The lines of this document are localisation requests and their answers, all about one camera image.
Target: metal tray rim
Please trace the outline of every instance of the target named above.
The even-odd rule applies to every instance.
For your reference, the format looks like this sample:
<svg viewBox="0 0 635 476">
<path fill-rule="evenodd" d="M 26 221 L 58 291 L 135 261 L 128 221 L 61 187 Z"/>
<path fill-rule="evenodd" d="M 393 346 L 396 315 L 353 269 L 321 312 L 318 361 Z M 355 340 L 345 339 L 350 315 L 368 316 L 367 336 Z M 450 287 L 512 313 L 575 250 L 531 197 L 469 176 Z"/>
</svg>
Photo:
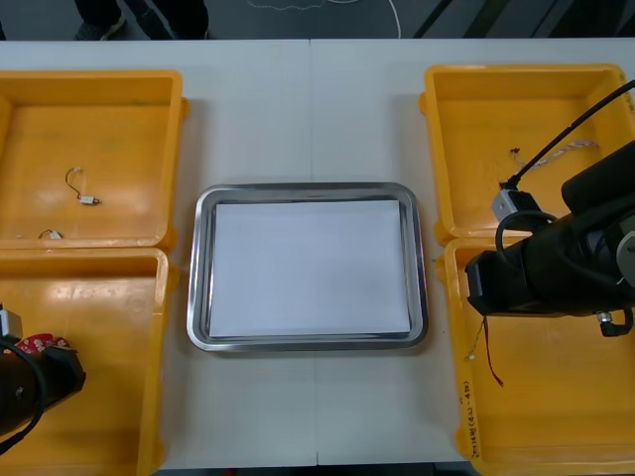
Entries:
<svg viewBox="0 0 635 476">
<path fill-rule="evenodd" d="M 355 192 L 368 194 L 372 197 L 374 192 L 384 199 L 390 197 L 397 199 L 406 206 L 408 213 L 402 213 L 402 240 L 404 253 L 413 253 L 416 266 L 408 266 L 406 270 L 406 287 L 408 297 L 408 310 L 411 316 L 412 329 L 407 334 L 333 334 L 333 335 L 298 335 L 298 336 L 266 336 L 266 337 L 231 337 L 231 338 L 209 338 L 200 332 L 201 312 L 197 307 L 205 297 L 199 295 L 199 290 L 204 289 L 203 281 L 204 266 L 207 253 L 201 247 L 201 243 L 209 234 L 208 219 L 203 216 L 207 201 L 211 195 L 220 193 L 242 194 L 244 192 L 272 192 L 288 194 L 294 198 L 253 200 L 244 199 L 236 202 L 302 202 L 302 201 L 329 201 L 329 195 L 350 193 L 351 198 L 331 198 L 332 201 L 364 199 L 355 196 Z M 210 251 L 213 256 L 213 245 Z M 255 183 L 240 185 L 215 185 L 206 189 L 195 207 L 194 231 L 191 245 L 190 259 L 190 283 L 188 297 L 187 331 L 191 342 L 201 350 L 205 351 L 282 351 L 282 350 L 357 350 L 357 349 L 395 349 L 408 348 L 421 342 L 428 332 L 428 302 L 426 293 L 426 275 L 423 260 L 423 248 L 421 240 L 421 223 L 417 199 L 414 194 L 405 186 L 395 182 L 291 182 L 291 183 Z"/>
</svg>

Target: yellow bin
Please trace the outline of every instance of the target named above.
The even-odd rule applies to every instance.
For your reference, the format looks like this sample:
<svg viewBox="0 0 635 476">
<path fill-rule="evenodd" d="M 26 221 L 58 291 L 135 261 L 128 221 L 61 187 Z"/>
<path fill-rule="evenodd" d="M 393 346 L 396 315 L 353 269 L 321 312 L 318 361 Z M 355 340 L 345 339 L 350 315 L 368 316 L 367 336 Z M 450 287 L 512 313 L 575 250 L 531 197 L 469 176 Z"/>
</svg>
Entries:
<svg viewBox="0 0 635 476">
<path fill-rule="evenodd" d="M 170 251 L 182 89 L 171 70 L 0 72 L 0 249 Z"/>
<path fill-rule="evenodd" d="M 25 335 L 77 349 L 83 390 L 0 458 L 3 476 L 147 476 L 161 465 L 169 292 L 157 249 L 0 251 L 0 297 Z"/>
<path fill-rule="evenodd" d="M 482 317 L 467 302 L 465 265 L 494 249 L 458 239 L 437 261 L 445 284 L 460 408 L 456 443 L 486 475 L 635 473 L 635 333 L 602 337 L 594 316 Z"/>
<path fill-rule="evenodd" d="M 433 66 L 420 98 L 426 114 L 442 244 L 494 236 L 491 204 L 498 183 L 518 171 L 510 150 L 529 162 L 582 112 L 626 82 L 612 64 Z M 556 216 L 569 213 L 561 186 L 570 177 L 635 139 L 628 94 L 573 131 L 559 148 L 585 139 L 599 148 L 566 152 L 529 171 L 520 187 Z"/>
</svg>

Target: white paper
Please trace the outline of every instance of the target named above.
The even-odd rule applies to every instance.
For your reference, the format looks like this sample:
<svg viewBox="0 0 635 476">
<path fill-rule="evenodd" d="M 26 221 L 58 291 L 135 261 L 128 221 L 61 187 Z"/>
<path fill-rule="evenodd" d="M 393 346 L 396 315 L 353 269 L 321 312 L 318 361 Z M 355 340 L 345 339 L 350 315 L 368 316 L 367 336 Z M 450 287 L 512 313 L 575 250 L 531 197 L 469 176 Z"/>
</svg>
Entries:
<svg viewBox="0 0 635 476">
<path fill-rule="evenodd" d="M 408 332 L 399 202 L 216 206 L 212 337 Z"/>
</svg>

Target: dark floor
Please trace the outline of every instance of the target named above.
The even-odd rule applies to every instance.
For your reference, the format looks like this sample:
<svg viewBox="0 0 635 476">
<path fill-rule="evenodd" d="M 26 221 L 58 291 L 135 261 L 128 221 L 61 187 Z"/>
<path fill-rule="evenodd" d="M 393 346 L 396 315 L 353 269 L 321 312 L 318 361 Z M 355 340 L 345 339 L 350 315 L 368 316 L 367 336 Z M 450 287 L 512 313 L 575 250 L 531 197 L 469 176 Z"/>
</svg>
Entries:
<svg viewBox="0 0 635 476">
<path fill-rule="evenodd" d="M 440 0 L 393 0 L 403 38 L 412 38 Z M 485 0 L 453 0 L 425 38 L 461 38 Z M 559 0 L 536 36 L 544 37 L 572 0 Z M 308 7 L 277 11 L 257 6 Z M 487 34 L 488 38 L 528 38 L 553 0 L 509 0 Z M 388 0 L 357 0 L 336 5 L 326 0 L 205 0 L 213 36 L 236 39 L 396 38 L 395 19 Z M 622 23 L 635 12 L 628 0 Z M 130 12 L 127 18 L 133 19 Z M 73 0 L 0 0 L 0 22 L 8 40 L 70 40 L 80 24 Z M 145 40 L 133 21 L 119 40 Z"/>
</svg>

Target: table surface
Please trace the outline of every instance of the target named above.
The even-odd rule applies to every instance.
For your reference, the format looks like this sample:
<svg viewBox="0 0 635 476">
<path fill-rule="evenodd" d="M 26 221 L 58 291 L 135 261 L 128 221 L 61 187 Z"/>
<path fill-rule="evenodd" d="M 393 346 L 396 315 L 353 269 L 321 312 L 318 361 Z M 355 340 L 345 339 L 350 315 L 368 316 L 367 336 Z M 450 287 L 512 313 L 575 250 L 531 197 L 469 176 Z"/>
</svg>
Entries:
<svg viewBox="0 0 635 476">
<path fill-rule="evenodd" d="M 164 468 L 460 459 L 434 180 L 417 98 L 437 63 L 612 62 L 633 40 L 11 43 L 5 69 L 174 68 L 191 112 L 176 201 L 181 269 L 164 362 Z M 392 180 L 418 197 L 430 332 L 386 352 L 214 355 L 186 335 L 193 205 L 217 183 Z"/>
</svg>

